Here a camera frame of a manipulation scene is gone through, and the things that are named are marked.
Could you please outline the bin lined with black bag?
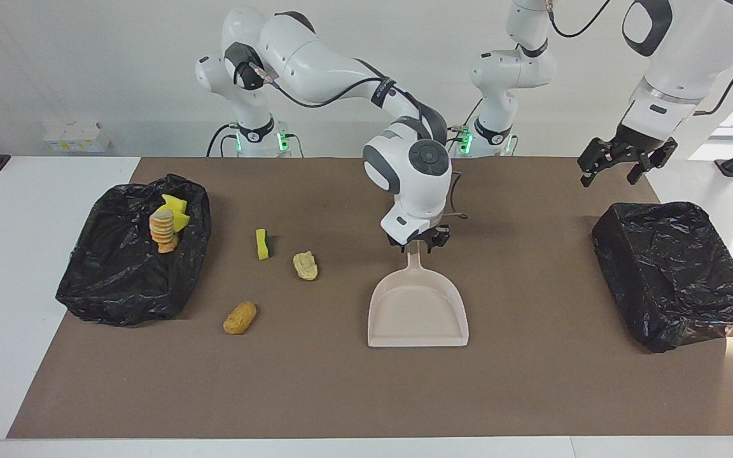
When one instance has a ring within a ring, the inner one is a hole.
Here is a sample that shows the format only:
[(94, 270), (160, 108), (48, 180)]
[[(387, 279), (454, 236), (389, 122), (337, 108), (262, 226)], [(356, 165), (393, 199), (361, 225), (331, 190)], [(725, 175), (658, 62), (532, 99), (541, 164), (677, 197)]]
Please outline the bin lined with black bag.
[(733, 257), (700, 206), (614, 203), (591, 237), (637, 343), (663, 353), (733, 337)]
[[(186, 200), (191, 218), (171, 253), (159, 252), (148, 225), (164, 195)], [(175, 319), (198, 284), (211, 230), (207, 191), (185, 177), (113, 186), (91, 208), (56, 300), (81, 320), (110, 326)]]

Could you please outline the brown nugget shaped foam piece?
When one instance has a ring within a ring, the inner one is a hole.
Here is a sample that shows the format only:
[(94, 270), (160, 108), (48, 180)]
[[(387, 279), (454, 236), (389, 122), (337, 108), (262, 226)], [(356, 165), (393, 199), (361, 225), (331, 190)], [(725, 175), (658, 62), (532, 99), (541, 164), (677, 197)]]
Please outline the brown nugget shaped foam piece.
[(223, 331), (230, 335), (245, 334), (256, 315), (257, 307), (253, 302), (242, 302), (223, 321)]

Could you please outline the pale cream foam piece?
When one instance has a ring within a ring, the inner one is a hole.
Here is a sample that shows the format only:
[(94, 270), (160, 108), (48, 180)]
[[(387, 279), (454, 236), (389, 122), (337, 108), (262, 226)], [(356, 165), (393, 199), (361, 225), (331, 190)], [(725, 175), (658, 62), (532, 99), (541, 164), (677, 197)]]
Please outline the pale cream foam piece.
[(305, 281), (314, 281), (318, 277), (318, 265), (311, 251), (294, 255), (293, 266), (299, 278)]

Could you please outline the white carton boxes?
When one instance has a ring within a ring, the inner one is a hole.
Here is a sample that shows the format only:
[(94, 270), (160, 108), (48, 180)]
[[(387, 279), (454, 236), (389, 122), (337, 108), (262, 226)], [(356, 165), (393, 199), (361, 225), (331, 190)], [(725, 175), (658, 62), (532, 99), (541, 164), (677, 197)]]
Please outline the white carton boxes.
[(96, 121), (45, 125), (43, 142), (53, 153), (107, 153), (113, 144)]

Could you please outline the beige plastic dustpan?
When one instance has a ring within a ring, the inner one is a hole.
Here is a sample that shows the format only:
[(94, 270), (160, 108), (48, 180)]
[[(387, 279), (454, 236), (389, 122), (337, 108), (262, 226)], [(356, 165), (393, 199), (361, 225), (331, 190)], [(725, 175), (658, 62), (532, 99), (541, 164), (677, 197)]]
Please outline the beige plastic dustpan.
[(381, 279), (370, 297), (371, 348), (468, 345), (462, 296), (450, 279), (422, 266), (419, 246), (418, 240), (407, 246), (407, 266)]

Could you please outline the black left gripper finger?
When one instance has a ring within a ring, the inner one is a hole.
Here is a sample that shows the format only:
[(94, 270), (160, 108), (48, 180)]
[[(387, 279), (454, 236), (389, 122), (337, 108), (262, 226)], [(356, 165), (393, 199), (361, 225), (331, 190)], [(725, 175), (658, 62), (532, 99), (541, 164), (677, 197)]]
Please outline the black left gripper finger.
[(597, 174), (617, 164), (611, 154), (613, 143), (608, 141), (591, 141), (578, 157), (578, 166), (582, 177), (580, 183), (584, 188), (592, 185)]
[(640, 177), (642, 177), (643, 174), (648, 173), (652, 169), (663, 168), (670, 159), (670, 156), (674, 154), (677, 147), (678, 143), (675, 140), (668, 140), (657, 149), (636, 149), (633, 151), (631, 154), (634, 156), (635, 165), (626, 177), (628, 183), (630, 185), (635, 185), (639, 182)]

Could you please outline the orange cream striped foam piece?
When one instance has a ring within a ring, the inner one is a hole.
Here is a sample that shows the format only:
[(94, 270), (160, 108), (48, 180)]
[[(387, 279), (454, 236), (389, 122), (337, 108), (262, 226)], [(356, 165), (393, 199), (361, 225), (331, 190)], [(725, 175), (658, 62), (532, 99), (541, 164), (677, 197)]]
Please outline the orange cream striped foam piece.
[(174, 231), (174, 212), (171, 209), (155, 211), (149, 218), (149, 229), (158, 253), (171, 253), (177, 249), (179, 238)]

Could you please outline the yellow sponge piece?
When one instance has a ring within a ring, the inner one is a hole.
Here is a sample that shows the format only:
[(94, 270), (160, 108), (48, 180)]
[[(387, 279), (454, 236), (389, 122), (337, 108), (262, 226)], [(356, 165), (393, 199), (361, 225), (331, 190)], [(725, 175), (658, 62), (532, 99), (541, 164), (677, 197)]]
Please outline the yellow sponge piece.
[(174, 233), (179, 233), (191, 220), (191, 217), (186, 214), (187, 202), (174, 195), (161, 194), (161, 197), (165, 203), (157, 211), (172, 211), (172, 217), (174, 217)]

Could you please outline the brown table mat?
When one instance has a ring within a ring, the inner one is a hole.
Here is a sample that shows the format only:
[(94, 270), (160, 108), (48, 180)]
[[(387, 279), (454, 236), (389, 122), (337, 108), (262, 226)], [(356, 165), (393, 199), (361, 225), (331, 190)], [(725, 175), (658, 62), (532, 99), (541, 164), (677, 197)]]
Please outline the brown table mat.
[[(422, 260), (456, 284), (469, 343), (372, 349), (370, 295), (405, 258), (361, 160), (140, 160), (135, 183), (171, 173), (207, 190), (195, 292), (178, 319), (137, 328), (64, 316), (8, 437), (733, 435), (733, 339), (646, 351), (594, 255), (609, 205), (655, 201), (646, 180), (612, 169), (583, 188), (573, 158), (454, 165), (470, 218)], [(293, 266), (306, 251), (314, 281)], [(225, 333), (242, 302), (256, 318)]]

